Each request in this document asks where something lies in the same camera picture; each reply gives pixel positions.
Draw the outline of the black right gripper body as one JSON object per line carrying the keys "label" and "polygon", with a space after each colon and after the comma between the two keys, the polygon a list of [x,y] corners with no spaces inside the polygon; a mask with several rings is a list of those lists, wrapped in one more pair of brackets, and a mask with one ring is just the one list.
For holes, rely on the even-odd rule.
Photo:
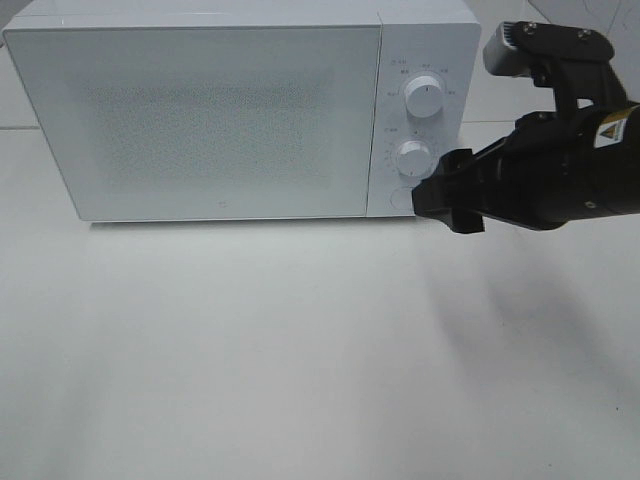
{"label": "black right gripper body", "polygon": [[486,218],[536,231],[593,218],[594,132],[593,112],[570,120],[534,112],[517,120],[509,136],[474,155],[469,229],[482,231]]}

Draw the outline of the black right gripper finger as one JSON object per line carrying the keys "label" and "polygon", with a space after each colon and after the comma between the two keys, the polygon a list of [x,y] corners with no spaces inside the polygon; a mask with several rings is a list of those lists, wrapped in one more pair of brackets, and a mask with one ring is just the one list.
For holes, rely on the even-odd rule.
{"label": "black right gripper finger", "polygon": [[411,190],[414,214],[437,220],[457,234],[475,234],[485,231],[483,217],[468,208],[456,205],[450,195],[443,175],[434,175],[422,180]]}
{"label": "black right gripper finger", "polygon": [[473,162],[474,154],[469,148],[449,151],[440,158],[435,179],[443,184],[460,184]]}

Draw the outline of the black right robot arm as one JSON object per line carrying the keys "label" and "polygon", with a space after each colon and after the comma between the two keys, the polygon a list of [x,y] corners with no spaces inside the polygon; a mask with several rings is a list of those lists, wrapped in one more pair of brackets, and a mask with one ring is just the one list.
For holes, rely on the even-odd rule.
{"label": "black right robot arm", "polygon": [[461,234],[487,218],[535,231],[639,211],[639,107],[553,112],[519,119],[510,135],[443,155],[412,192],[419,217]]}

